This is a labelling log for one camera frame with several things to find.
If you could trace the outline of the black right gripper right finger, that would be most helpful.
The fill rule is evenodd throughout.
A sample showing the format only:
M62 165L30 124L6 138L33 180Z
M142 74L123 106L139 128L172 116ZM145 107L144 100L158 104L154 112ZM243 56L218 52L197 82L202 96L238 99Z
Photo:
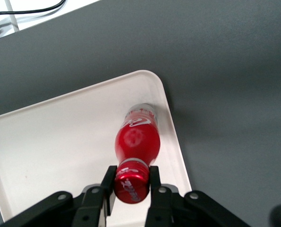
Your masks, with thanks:
M150 187L147 227L249 226L202 191L190 191L182 197L175 186L161 184L157 166L150 167Z

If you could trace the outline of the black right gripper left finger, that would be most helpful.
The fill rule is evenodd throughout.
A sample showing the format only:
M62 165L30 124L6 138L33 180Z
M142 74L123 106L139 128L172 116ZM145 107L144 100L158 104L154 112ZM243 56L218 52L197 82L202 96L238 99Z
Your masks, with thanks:
M55 192L24 210L1 227L105 227L115 201L117 166L109 166L102 182L86 186L77 197Z

